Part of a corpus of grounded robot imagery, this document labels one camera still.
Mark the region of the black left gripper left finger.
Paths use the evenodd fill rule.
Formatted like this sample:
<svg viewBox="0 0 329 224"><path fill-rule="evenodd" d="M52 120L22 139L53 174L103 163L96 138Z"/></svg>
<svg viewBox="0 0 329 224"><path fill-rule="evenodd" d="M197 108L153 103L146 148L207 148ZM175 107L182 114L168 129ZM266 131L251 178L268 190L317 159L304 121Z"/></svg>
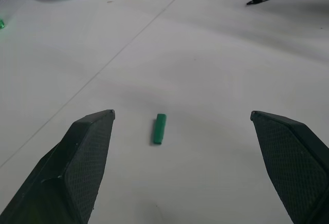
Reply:
<svg viewBox="0 0 329 224"><path fill-rule="evenodd" d="M115 112L75 121L1 213L1 223L88 223L103 179Z"/></svg>

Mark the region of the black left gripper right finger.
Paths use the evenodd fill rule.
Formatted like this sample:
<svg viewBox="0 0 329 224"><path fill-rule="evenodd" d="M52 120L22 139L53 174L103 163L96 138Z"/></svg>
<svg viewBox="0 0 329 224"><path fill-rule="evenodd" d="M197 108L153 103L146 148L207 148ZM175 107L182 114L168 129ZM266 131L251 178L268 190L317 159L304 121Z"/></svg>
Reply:
<svg viewBox="0 0 329 224"><path fill-rule="evenodd" d="M267 174L293 223L328 223L328 147L304 123L252 111Z"/></svg>

